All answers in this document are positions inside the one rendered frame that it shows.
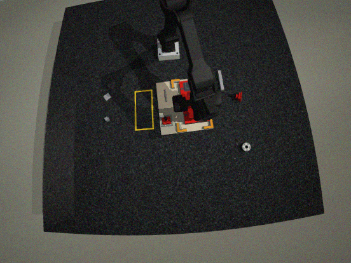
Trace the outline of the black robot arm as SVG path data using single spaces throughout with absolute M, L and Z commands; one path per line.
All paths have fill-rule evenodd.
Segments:
M 179 27 L 189 63 L 188 84 L 191 97 L 195 102 L 198 101 L 191 105 L 193 118 L 197 122 L 211 120 L 219 115 L 212 99 L 212 96 L 217 95 L 217 81 L 203 58 L 191 0 L 160 0 L 160 8 L 165 15 L 164 28 L 157 34 L 162 53 L 176 51 L 175 43 L 179 42 L 180 37 L 177 30 Z M 212 88 L 208 90 L 210 87 Z

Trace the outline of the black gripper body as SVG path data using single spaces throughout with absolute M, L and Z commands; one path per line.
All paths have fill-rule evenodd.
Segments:
M 217 95 L 212 96 L 212 99 L 216 107 L 219 107 L 223 104 L 221 92 L 219 90 L 217 90 Z M 195 102 L 193 100 L 193 98 L 191 97 L 191 93 L 190 93 L 190 100 L 183 100 L 182 95 L 174 95 L 172 97 L 172 101 L 173 101 L 174 112 L 182 112 L 186 109 L 187 106 L 191 106 L 192 104 L 195 104 L 198 102 L 198 101 Z

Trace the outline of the grey flat bar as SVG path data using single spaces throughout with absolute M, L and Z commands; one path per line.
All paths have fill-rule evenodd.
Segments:
M 218 71 L 217 75 L 218 75 L 220 90 L 223 91 L 224 90 L 224 86 L 223 86 L 223 79 L 222 79 L 221 71 Z

